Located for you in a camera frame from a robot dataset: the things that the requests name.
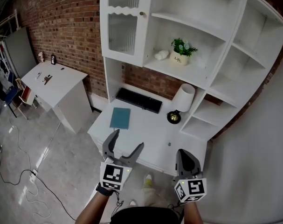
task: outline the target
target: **potted plant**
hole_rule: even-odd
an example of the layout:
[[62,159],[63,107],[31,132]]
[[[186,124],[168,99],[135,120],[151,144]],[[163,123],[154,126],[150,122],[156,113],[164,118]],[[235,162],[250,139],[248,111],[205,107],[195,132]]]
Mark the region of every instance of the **potted plant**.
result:
[[171,45],[173,46],[173,51],[170,54],[170,60],[181,65],[186,65],[188,57],[197,51],[195,47],[191,47],[188,41],[180,38],[174,39]]

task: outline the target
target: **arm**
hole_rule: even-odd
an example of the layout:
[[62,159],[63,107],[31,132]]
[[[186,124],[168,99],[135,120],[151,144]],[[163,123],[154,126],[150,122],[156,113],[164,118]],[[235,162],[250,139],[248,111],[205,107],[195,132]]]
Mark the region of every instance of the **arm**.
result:
[[90,203],[84,208],[75,224],[99,224],[109,196],[97,192]]
[[184,220],[185,224],[203,224],[195,202],[185,205]]

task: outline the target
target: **white baseboard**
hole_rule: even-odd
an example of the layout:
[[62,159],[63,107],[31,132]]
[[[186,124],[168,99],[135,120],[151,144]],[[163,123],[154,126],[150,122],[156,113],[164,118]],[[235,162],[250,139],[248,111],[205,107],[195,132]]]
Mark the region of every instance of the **white baseboard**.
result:
[[108,99],[98,96],[94,93],[88,92],[88,98],[90,105],[98,110],[105,109],[106,105],[108,105]]

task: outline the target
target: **black shirt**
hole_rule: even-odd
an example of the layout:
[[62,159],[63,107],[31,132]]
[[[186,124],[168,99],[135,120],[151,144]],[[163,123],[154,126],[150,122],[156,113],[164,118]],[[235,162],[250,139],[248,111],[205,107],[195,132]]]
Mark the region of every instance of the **black shirt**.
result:
[[132,207],[120,210],[110,224],[177,224],[177,215],[168,208]]

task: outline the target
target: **black lamp base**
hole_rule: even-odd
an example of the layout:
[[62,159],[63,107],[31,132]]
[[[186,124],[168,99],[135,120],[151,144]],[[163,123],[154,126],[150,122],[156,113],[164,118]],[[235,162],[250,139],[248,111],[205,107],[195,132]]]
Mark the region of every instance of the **black lamp base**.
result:
[[178,124],[181,120],[181,117],[179,115],[179,111],[178,110],[170,111],[167,114],[167,120],[169,121],[169,123],[172,123],[174,125]]

